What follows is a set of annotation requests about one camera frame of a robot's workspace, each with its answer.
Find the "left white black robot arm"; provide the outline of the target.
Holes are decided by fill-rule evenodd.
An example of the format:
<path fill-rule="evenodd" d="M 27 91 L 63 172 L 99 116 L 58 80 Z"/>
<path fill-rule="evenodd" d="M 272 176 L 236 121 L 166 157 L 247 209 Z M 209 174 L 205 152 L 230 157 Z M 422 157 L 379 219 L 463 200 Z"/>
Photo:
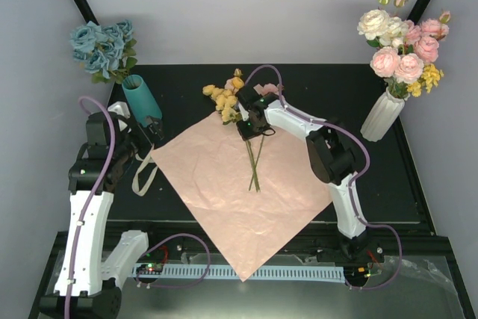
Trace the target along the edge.
<path fill-rule="evenodd" d="M 103 256 L 117 183 L 149 138 L 127 110 L 115 107 L 89 115 L 86 135 L 68 173 L 70 224 L 63 263 L 54 289 L 40 299 L 40 313 L 48 318 L 116 318 L 135 262 L 155 257 L 161 247 L 151 233 L 128 230 Z"/>

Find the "pink wrapping paper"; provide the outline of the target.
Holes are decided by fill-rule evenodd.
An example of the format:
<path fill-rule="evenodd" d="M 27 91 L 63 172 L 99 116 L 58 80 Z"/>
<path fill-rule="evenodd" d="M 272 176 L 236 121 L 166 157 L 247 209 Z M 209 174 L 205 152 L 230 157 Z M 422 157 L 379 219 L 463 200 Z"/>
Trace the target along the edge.
<path fill-rule="evenodd" d="M 330 203 L 313 174 L 304 141 L 278 128 L 265 137 L 257 173 L 234 125 L 212 113 L 152 153 L 152 158 L 205 232 L 236 226 L 257 233 L 281 225 L 296 235 Z M 261 264 L 230 264 L 246 281 Z"/>

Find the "cream printed ribbon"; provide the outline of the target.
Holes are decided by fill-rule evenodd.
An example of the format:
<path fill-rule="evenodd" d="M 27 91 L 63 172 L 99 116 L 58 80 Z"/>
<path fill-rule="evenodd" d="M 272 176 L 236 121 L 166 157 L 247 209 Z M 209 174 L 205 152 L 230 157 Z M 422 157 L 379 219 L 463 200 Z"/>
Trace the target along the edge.
<path fill-rule="evenodd" d="M 145 196 L 155 180 L 158 167 L 152 158 L 154 150 L 152 147 L 145 155 L 136 154 L 134 157 L 138 167 L 132 179 L 131 189 L 137 196 Z"/>

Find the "yellow and blue flower bunch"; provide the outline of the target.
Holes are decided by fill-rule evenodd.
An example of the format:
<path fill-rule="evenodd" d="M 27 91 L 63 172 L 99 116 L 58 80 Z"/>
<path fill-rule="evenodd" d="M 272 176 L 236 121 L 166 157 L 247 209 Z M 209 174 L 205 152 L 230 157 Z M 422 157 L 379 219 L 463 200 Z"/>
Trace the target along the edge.
<path fill-rule="evenodd" d="M 213 84 L 206 85 L 202 88 L 202 94 L 207 96 L 215 104 L 215 111 L 220 117 L 225 103 L 225 96 L 223 95 L 224 90 L 225 87 L 217 87 Z"/>

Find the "blue rose stem bunch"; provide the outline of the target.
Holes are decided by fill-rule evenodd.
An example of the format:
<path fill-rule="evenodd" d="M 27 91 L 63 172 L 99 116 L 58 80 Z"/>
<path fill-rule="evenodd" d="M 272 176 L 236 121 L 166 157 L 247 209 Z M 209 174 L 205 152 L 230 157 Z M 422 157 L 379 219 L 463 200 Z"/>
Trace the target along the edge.
<path fill-rule="evenodd" d="M 94 84 L 130 82 L 137 64 L 134 27 L 125 19 L 113 25 L 89 21 L 70 32 L 72 58 L 90 75 Z"/>

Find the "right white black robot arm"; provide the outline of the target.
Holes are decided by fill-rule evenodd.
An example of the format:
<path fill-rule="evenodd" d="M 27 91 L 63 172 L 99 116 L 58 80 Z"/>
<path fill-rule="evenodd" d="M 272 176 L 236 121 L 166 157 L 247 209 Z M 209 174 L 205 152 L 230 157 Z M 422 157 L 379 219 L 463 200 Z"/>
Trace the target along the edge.
<path fill-rule="evenodd" d="M 305 142 L 312 172 L 329 187 L 341 256 L 358 261 L 367 252 L 367 226 L 352 182 L 358 173 L 358 152 L 350 137 L 339 131 L 337 124 L 300 111 L 275 93 L 262 96 L 243 87 L 237 98 L 242 116 L 237 127 L 243 140 L 280 128 Z"/>

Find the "pink rose stem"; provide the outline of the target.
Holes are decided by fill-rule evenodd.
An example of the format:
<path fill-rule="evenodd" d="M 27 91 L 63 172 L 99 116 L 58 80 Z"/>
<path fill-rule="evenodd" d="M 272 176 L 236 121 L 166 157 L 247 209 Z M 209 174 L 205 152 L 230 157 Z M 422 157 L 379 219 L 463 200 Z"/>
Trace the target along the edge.
<path fill-rule="evenodd" d="M 239 121 L 237 92 L 245 86 L 242 75 L 242 71 L 240 69 L 236 69 L 233 73 L 233 77 L 226 82 L 225 90 L 223 92 L 223 95 L 225 96 L 225 103 L 221 111 L 223 125 L 236 123 Z M 252 189 L 252 186 L 254 186 L 255 191 L 259 192 L 260 184 L 256 170 L 256 160 L 252 151 L 252 144 L 249 140 L 246 141 L 246 148 L 252 168 L 252 178 L 249 184 L 249 189 Z"/>
<path fill-rule="evenodd" d="M 265 84 L 265 85 L 257 84 L 253 87 L 253 89 L 255 90 L 256 93 L 258 93 L 261 96 L 266 96 L 269 93 L 275 93 L 276 95 L 278 95 L 280 86 L 271 84 L 271 83 Z M 252 144 L 249 141 L 246 142 L 249 159 L 251 160 L 251 167 L 252 167 L 252 177 L 249 183 L 249 190 L 251 190 L 252 188 L 255 188 L 256 192 L 259 192 L 261 190 L 260 183 L 258 180 L 257 167 L 258 167 L 258 161 L 260 159 L 261 151 L 264 144 L 264 139 L 265 139 L 265 136 L 262 136 L 257 155 L 255 155 L 252 150 Z"/>

